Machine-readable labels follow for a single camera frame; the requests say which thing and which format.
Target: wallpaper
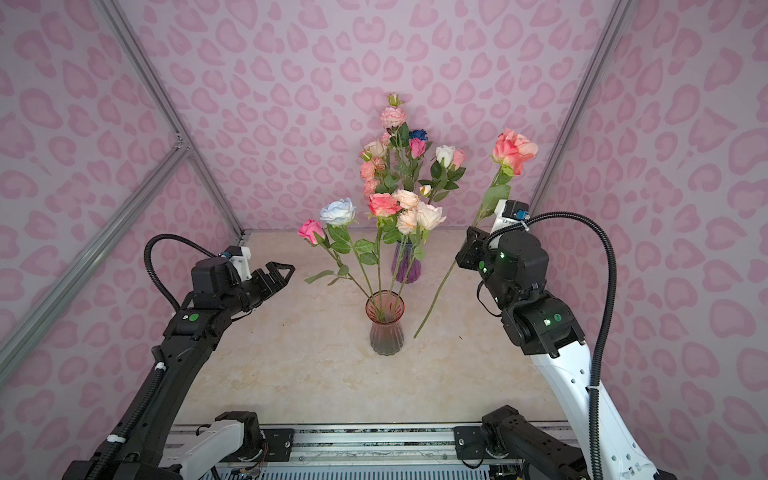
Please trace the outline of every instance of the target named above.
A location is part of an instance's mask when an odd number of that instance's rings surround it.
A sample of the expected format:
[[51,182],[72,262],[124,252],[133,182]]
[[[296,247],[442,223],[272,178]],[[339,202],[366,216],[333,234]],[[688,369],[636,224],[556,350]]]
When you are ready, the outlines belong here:
[[[768,3],[643,0],[547,190],[618,261],[603,380],[681,480],[768,478]],[[594,341],[607,282],[586,227],[536,227]]]
[[[166,232],[213,252],[232,241],[186,162],[0,392],[0,477],[60,478],[71,460],[89,458],[114,428],[173,314],[142,255],[147,240]],[[153,259],[158,276],[183,299],[202,255],[164,240]]]
[[88,0],[0,4],[0,345],[170,150]]
[[243,225],[293,229],[332,200],[362,206],[357,154],[390,91],[467,153],[449,224],[474,219],[505,126],[541,147],[512,182],[529,200],[613,0],[121,5]]

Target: table surface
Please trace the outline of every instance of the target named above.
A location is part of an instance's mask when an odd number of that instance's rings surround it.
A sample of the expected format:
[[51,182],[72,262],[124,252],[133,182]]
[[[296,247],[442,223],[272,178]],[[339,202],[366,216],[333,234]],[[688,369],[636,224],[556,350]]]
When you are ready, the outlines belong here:
[[[370,229],[351,234],[354,240],[375,237]],[[505,404],[529,420],[564,420],[530,359],[478,304],[477,273],[453,270],[413,339],[464,235],[463,229],[430,234],[422,276],[402,292],[405,345],[394,356],[380,356],[369,345],[366,298],[354,283],[304,282],[335,267],[325,250],[295,232],[251,234],[251,269],[276,261],[293,264],[296,272],[286,288],[224,333],[176,423],[210,423],[228,410],[254,411],[262,423],[468,422]],[[387,288],[394,246],[382,250]],[[344,258],[364,284],[354,256]],[[378,283],[376,268],[366,269]],[[487,290],[481,298],[493,308]]]

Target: artificial flower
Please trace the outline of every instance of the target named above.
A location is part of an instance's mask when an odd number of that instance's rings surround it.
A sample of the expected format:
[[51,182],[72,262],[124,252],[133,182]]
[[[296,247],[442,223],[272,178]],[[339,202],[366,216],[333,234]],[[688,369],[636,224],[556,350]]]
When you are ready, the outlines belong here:
[[366,182],[366,185],[362,188],[362,195],[369,199],[371,195],[376,193],[376,187],[379,186],[381,182],[379,182],[377,179],[369,180]]
[[315,233],[320,235],[320,238],[325,238],[326,233],[323,231],[323,226],[317,220],[307,220],[304,225],[299,228],[299,236],[306,238],[312,245],[317,245],[317,238]]
[[355,212],[356,208],[352,201],[345,198],[320,209],[320,219],[329,225],[340,227],[352,223],[352,220],[355,220]]
[[449,147],[448,145],[443,145],[435,149],[435,156],[437,157],[437,161],[440,162],[443,168],[448,168],[451,166],[451,162],[453,162],[453,155],[455,153],[456,147]]
[[538,153],[538,146],[524,135],[520,135],[508,128],[498,136],[496,146],[493,149],[493,161],[511,168],[515,175],[523,171],[523,164]]
[[382,127],[386,129],[399,127],[405,123],[406,117],[406,111],[402,107],[387,107],[382,110],[379,120],[382,122]]
[[410,210],[419,204],[419,195],[403,189],[397,190],[392,194],[392,198],[400,202],[400,205],[407,210]]
[[457,148],[456,152],[453,154],[452,165],[458,169],[459,167],[462,166],[465,159],[466,157],[464,156],[464,151],[461,148]]
[[360,165],[360,178],[366,182],[373,180],[373,175],[376,173],[376,164],[372,161],[363,162]]
[[424,230],[432,230],[446,219],[446,217],[442,216],[442,207],[435,207],[434,205],[427,205],[424,202],[419,202],[419,204],[416,205],[415,210],[418,214],[419,226]]
[[402,210],[397,200],[390,194],[373,194],[368,201],[368,208],[377,217],[389,217]]
[[419,214],[416,209],[405,210],[397,216],[397,230],[403,235],[410,235],[419,225]]
[[418,138],[419,140],[424,140],[424,141],[429,140],[427,138],[426,130],[413,130],[413,131],[411,131],[410,137],[411,138]]
[[411,157],[414,158],[421,157],[427,150],[427,142],[418,138],[410,139],[408,144],[411,146]]

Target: vase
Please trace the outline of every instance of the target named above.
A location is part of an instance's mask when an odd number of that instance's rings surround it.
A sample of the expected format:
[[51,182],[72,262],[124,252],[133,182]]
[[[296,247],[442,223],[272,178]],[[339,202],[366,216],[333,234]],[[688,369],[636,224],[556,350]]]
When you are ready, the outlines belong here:
[[402,283],[403,280],[406,283],[414,283],[422,275],[422,263],[419,260],[413,260],[411,265],[411,271],[408,272],[408,265],[411,263],[413,256],[413,243],[406,242],[403,246],[400,240],[397,241],[397,247],[395,247],[395,258],[392,259],[392,275],[395,274],[397,269],[397,257],[400,255],[400,249],[402,248],[402,259],[400,260],[400,268],[397,270],[397,277],[395,280]]
[[395,292],[382,290],[366,302],[366,315],[371,320],[369,339],[373,351],[379,355],[395,355],[402,348],[405,335],[400,318],[406,311],[402,298]]

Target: cable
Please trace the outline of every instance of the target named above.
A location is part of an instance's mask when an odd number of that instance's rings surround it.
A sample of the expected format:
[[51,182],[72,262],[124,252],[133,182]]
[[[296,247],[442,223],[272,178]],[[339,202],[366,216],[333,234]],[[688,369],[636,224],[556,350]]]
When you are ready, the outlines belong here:
[[165,285],[163,285],[163,282],[160,281],[160,277],[158,277],[157,273],[155,273],[154,266],[152,266],[152,247],[154,247],[154,245],[160,240],[165,240],[165,239],[176,240],[185,245],[189,245],[190,247],[194,248],[195,250],[201,253],[208,255],[209,257],[215,257],[215,255],[213,255],[208,250],[205,250],[203,247],[193,242],[192,240],[189,240],[184,237],[180,237],[178,235],[173,235],[172,233],[161,233],[160,235],[155,235],[154,237],[150,238],[150,240],[147,242],[147,245],[144,247],[144,268],[147,269],[147,273],[149,274],[149,277],[152,279],[152,283],[154,283],[157,289],[160,290],[160,293],[162,293],[163,296],[170,302],[171,306],[174,308],[174,311],[178,312],[181,308],[179,306],[179,303],[176,301],[174,296],[171,295],[168,289],[165,288]]
[[[587,388],[589,391],[589,456],[592,465],[592,480],[602,480],[603,465],[600,458],[599,423],[600,390],[598,387],[600,385],[600,370],[603,363],[603,351],[605,351],[605,343],[608,340],[608,330],[611,328],[611,316],[614,312],[614,301],[616,300],[616,255],[614,254],[614,248],[611,245],[611,240],[608,238],[608,235],[591,218],[585,217],[584,215],[575,214],[573,212],[549,212],[532,217],[528,220],[528,225],[551,218],[569,218],[590,227],[592,231],[600,237],[600,241],[603,243],[608,260],[608,288],[605,296],[605,309],[603,310],[603,321],[600,324],[598,339],[594,343],[589,388]],[[490,252],[490,243],[496,237],[500,237],[504,233],[512,232],[513,230],[522,230],[523,228],[525,228],[525,225],[522,223],[515,223],[509,227],[496,230],[483,241],[483,250],[485,252]]]

